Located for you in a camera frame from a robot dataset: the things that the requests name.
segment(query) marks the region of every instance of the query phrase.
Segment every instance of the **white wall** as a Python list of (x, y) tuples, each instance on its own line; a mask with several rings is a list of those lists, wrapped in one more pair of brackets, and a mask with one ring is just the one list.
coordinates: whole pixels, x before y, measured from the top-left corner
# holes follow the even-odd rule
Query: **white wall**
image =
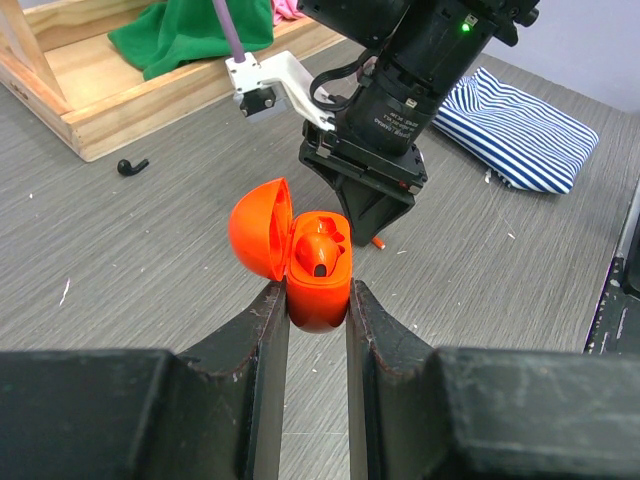
[(520, 28), (516, 47), (494, 39), (486, 53), (640, 114), (640, 0), (540, 0), (539, 10), (532, 27)]

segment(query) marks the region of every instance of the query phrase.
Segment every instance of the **green cloth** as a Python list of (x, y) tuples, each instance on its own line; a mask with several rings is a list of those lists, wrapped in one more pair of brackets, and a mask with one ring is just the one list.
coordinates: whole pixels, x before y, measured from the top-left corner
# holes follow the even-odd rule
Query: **green cloth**
[[(248, 52), (273, 43), (271, 0), (227, 0), (240, 41)], [(109, 40), (145, 80), (194, 60), (231, 54), (211, 0), (168, 0), (109, 33)]]

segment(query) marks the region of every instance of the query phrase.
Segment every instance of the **small orange piece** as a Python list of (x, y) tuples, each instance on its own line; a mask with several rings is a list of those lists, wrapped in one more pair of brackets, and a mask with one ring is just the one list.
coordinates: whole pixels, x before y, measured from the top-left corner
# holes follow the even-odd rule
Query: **small orange piece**
[(384, 250), (384, 247), (386, 247), (386, 245), (384, 244), (384, 242), (380, 239), (380, 237), (373, 237), (373, 239), (371, 240), (371, 243), (373, 243), (376, 247), (378, 247), (380, 250)]
[(286, 275), (287, 308), (296, 326), (322, 333), (342, 324), (353, 272), (345, 217), (308, 212), (294, 221), (287, 181), (279, 178), (238, 202), (229, 220), (229, 239), (252, 272), (276, 281)]

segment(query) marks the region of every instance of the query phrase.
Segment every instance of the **wooden frame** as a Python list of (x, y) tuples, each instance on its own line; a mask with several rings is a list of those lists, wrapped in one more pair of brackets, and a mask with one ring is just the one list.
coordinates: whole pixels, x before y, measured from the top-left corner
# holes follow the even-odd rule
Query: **wooden frame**
[[(147, 82), (122, 59), (106, 34), (153, 1), (63, 0), (23, 11), (0, 0), (0, 81), (87, 162), (232, 91), (223, 59)], [(342, 40), (309, 19), (279, 25), (275, 37), (259, 59), (283, 50), (305, 58)]]

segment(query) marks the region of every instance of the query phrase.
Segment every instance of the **black earbud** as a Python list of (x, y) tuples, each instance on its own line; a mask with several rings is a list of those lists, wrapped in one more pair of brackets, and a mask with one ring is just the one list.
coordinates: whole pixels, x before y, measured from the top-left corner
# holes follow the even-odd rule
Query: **black earbud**
[(129, 160), (122, 159), (118, 162), (118, 173), (125, 177), (132, 177), (144, 170), (147, 165), (149, 165), (149, 160), (146, 158), (135, 167), (131, 166), (131, 162), (129, 162)]

